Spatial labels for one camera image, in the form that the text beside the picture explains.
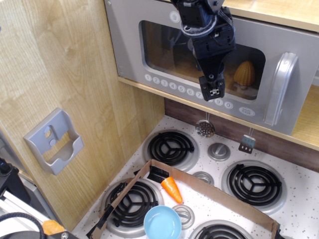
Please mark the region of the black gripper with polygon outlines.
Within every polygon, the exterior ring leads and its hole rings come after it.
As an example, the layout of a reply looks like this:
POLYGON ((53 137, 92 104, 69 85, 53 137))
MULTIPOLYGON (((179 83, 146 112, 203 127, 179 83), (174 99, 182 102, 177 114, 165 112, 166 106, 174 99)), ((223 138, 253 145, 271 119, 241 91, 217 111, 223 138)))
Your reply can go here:
POLYGON ((196 60, 204 73, 199 78, 205 101, 223 98, 225 80, 221 74, 224 57, 235 50, 235 28, 222 24, 210 33, 192 39, 196 60))

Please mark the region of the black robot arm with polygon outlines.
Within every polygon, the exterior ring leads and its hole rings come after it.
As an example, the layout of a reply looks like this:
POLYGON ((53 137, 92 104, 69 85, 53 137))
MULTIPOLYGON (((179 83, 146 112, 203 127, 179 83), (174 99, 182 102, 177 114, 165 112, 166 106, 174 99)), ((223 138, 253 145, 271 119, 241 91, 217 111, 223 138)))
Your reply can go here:
POLYGON ((222 0, 173 0, 181 31, 192 41, 193 55, 203 72, 199 83, 205 101, 225 94, 224 58, 236 49, 235 26, 222 0))

